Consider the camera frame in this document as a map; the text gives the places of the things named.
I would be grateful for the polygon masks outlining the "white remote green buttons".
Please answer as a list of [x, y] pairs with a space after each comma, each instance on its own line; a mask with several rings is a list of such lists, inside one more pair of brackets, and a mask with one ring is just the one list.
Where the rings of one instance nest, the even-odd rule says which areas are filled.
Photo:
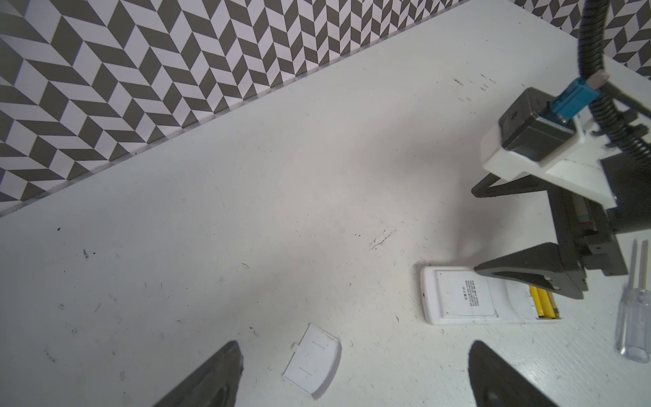
[[530, 286], [486, 277], [464, 267], [426, 266], [420, 271], [420, 299], [432, 325], [542, 324], [561, 319], [539, 319]]

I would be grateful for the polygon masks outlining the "clear handle screwdriver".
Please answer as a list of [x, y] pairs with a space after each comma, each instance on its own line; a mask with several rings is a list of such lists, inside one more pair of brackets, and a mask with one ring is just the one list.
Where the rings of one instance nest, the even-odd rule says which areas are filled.
[[639, 364], [650, 362], [649, 249], [648, 240], [633, 241], [627, 285], [620, 297], [615, 329], [616, 350]]

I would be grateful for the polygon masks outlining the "white battery cover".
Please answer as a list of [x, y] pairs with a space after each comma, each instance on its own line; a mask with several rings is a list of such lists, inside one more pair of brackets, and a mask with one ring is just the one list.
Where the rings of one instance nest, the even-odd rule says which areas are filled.
[[342, 359], [340, 340], [314, 324], [293, 344], [293, 356], [283, 379], [313, 400], [320, 399], [331, 386]]

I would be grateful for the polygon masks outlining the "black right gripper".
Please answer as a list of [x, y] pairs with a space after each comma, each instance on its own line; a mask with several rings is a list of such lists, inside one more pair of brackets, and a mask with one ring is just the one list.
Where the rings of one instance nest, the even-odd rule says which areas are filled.
[[586, 270], [600, 270], [605, 276], [627, 274], [616, 236], [649, 230], [650, 168], [627, 154], [611, 156], [601, 164], [615, 192], [612, 209], [563, 188], [549, 188], [549, 183], [532, 175], [498, 185], [502, 178], [488, 173], [471, 188], [474, 197], [548, 190], [557, 244], [539, 244], [491, 259], [475, 266], [474, 271], [572, 299], [584, 298]]

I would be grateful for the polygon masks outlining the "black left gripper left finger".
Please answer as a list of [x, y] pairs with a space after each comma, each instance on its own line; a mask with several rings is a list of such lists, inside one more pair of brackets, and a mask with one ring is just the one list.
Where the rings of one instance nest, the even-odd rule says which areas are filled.
[[230, 341], [154, 406], [234, 406], [242, 373], [240, 346]]

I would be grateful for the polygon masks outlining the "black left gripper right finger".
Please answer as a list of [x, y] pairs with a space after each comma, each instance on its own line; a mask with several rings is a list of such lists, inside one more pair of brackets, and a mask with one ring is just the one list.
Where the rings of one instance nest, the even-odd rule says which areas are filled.
[[477, 406], [557, 406], [482, 341], [471, 345], [468, 373]]

